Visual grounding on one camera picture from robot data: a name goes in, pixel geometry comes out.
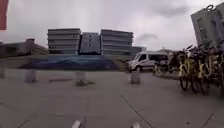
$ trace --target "road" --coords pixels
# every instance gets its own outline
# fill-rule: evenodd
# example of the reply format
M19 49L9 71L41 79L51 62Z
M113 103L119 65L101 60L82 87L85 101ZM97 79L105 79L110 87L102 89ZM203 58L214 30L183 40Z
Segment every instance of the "road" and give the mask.
M88 72L94 84L85 87L74 86L72 72L39 71L34 84L23 75L9 70L0 80L1 128L72 128L76 120L82 128L224 127L224 99L215 88L209 96L183 93L177 81L150 73L131 85L126 73Z

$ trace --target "stone bollard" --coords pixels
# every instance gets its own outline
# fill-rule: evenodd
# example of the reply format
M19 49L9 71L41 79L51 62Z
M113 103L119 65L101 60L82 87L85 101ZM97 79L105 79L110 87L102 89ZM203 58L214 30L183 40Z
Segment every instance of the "stone bollard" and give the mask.
M85 86L86 85L86 73L82 71L76 72L76 79L75 79L76 86Z
M36 81L36 71L33 69L26 70L26 82L34 83L35 81Z
M4 79L5 78L5 69L0 67L0 79Z
M140 84L141 83L139 72L135 71L130 74L130 83L131 84Z

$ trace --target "overcast sky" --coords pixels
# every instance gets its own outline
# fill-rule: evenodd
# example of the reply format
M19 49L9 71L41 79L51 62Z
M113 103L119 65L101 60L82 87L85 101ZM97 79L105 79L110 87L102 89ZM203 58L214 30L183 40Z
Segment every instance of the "overcast sky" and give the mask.
M190 15L221 0L9 0L8 30L0 41L35 38L47 46L47 29L101 28L134 32L134 45L149 50L196 44Z

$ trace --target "car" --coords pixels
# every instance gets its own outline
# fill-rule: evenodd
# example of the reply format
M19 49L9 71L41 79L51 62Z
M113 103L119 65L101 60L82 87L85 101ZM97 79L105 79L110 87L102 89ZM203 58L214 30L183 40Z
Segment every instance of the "car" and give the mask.
M168 63L168 54L165 52L143 51L126 63L126 69L131 71L143 71L145 68L153 69L156 62L160 64Z

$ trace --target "building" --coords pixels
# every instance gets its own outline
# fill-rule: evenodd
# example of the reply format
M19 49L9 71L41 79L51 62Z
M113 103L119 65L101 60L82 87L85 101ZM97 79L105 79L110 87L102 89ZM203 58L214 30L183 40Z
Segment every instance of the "building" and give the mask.
M131 55L133 33L101 30L101 52L103 55Z
M140 46L132 46L131 47L131 56L134 57L137 53L147 51L146 47L140 47Z
M49 29L49 54L78 54L81 30L76 29Z
M224 39L224 3L209 5L191 15L198 45L204 48L218 47Z
M100 35L98 33L83 33L79 48L80 55L101 55Z
M36 44L34 39L27 39L25 42L18 43L0 43L1 58L46 54L48 54L48 49Z

